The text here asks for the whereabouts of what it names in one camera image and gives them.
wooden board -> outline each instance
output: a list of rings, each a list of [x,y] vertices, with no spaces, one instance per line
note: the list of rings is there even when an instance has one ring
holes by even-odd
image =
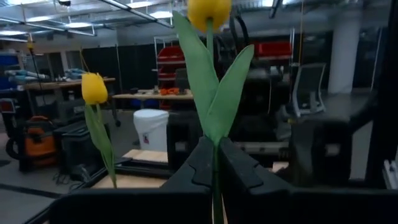
[[[104,78],[104,82],[113,82],[115,78]],[[70,82],[50,82],[50,83],[41,83],[41,88],[39,83],[30,83],[25,84],[25,90],[54,90],[57,88],[65,88],[81,85],[81,80],[70,81]]]
[[[190,90],[187,90],[185,95],[161,95],[154,94],[153,90],[139,90],[135,94],[118,94],[114,95],[115,99],[137,99],[137,100],[193,100],[193,95]]]
[[[118,188],[159,188],[167,180],[151,178],[151,177],[139,177],[133,175],[116,175]],[[94,186],[94,189],[98,188],[108,188],[112,189],[113,184],[109,176],[106,176]]]
[[[145,161],[168,162],[167,152],[131,149],[123,157]]]

yellow tulip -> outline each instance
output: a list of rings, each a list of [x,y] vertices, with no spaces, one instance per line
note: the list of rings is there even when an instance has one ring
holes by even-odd
[[[81,78],[81,94],[88,105],[104,103],[108,99],[104,80],[101,75],[85,73]]]
[[[206,21],[213,19],[213,30],[217,30],[229,18],[232,0],[188,0],[188,18],[192,25],[206,32]]]

red storage bin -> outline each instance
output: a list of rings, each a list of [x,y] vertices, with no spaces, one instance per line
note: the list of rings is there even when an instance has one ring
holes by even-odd
[[[254,55],[258,59],[289,59],[292,56],[292,45],[289,41],[256,44]]]
[[[159,65],[185,63],[184,54],[179,46],[165,47],[157,55]]]
[[[162,67],[157,74],[159,81],[170,81],[175,79],[175,68]]]

tulip flower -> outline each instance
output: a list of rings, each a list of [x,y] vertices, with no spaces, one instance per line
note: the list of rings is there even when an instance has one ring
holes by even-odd
[[[104,80],[98,73],[86,73],[82,75],[81,93],[88,105],[104,103],[108,100],[108,91],[106,90]]]
[[[243,49],[219,82],[213,66],[213,30],[229,17],[231,0],[189,0],[191,24],[206,32],[206,47],[191,24],[173,12],[174,26],[187,65],[188,81],[204,135],[214,144],[214,223],[222,224],[223,204],[218,172],[218,144],[228,137],[241,99],[243,84],[253,58],[252,45]]]
[[[104,80],[101,75],[94,73],[86,73],[82,76],[81,92],[86,103],[85,119],[86,125],[90,132],[91,141],[100,151],[104,166],[112,180],[113,187],[116,185],[116,172],[114,168],[114,152],[111,141],[106,133],[102,120],[100,103],[104,103],[108,99],[108,91],[106,90]]]
[[[207,22],[212,20],[213,30],[217,30],[229,18],[231,0],[189,0],[188,18],[192,25],[202,32],[208,29]]]

office chair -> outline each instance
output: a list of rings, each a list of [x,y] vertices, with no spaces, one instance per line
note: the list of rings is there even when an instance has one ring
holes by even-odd
[[[292,107],[297,118],[326,110],[320,92],[325,67],[325,63],[312,63],[298,69],[292,93]]]

